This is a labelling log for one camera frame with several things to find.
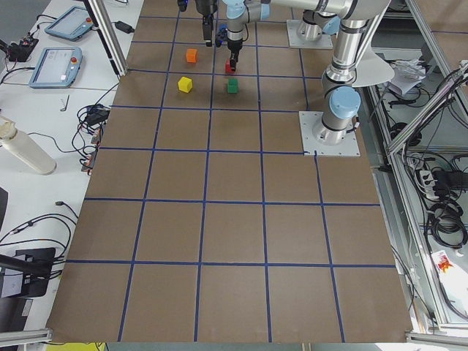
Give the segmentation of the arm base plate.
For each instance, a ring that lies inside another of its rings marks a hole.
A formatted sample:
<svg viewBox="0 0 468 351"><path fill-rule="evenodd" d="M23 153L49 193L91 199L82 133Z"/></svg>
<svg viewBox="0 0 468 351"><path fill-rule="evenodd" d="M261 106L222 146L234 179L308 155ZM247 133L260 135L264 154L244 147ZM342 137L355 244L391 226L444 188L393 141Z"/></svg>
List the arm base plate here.
<svg viewBox="0 0 468 351"><path fill-rule="evenodd" d="M300 111L299 123L305 156L359 157L361 155L352 123L340 132L322 125L321 111Z"/></svg>
<svg viewBox="0 0 468 351"><path fill-rule="evenodd" d="M316 50L333 48L331 35L323 34L322 28L317 24L306 23L303 20L287 20L287 34L291 48Z"/></svg>

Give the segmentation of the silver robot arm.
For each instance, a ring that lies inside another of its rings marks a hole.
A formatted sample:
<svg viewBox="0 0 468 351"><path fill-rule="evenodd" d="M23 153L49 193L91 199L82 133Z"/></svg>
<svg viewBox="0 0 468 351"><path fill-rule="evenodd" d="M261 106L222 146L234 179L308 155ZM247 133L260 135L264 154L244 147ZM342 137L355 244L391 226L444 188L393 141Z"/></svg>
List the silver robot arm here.
<svg viewBox="0 0 468 351"><path fill-rule="evenodd" d="M389 1L225 1L227 7L227 46L230 65L236 68L247 23L269 16L271 4L335 15L340 19L336 45L330 64L322 75L327 107L313 127L315 139L327 146L344 141L347 125L357 116L361 97L355 90L356 68L385 14Z"/></svg>
<svg viewBox="0 0 468 351"><path fill-rule="evenodd" d="M268 1L226 1L227 18L231 23L246 25L253 20L265 20L270 16ZM197 12L202 16L202 30L205 45L220 47L223 42L239 45L243 39L242 34L247 29L235 33L229 28L221 28L215 36L214 15L218 10L217 1L195 1ZM331 49L331 37L336 35L340 28L341 19L329 12L318 10L304 10L301 20L288 20L287 33L291 48Z"/></svg>

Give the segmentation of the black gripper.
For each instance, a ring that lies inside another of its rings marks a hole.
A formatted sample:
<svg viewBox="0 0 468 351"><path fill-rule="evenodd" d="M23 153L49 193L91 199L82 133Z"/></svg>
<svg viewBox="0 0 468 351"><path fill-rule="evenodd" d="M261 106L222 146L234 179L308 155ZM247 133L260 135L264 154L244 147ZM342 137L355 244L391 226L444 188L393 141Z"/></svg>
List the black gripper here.
<svg viewBox="0 0 468 351"><path fill-rule="evenodd" d="M181 12L185 12L188 1L178 0L178 8ZM207 47L213 45L213 14L218 10L217 0L195 0L196 10L199 14L204 15L202 19L203 40Z"/></svg>
<svg viewBox="0 0 468 351"><path fill-rule="evenodd" d="M242 30L231 31L227 26L221 26L215 36L215 46L220 48L226 42L230 50L230 70L236 71L237 60L242 49Z"/></svg>

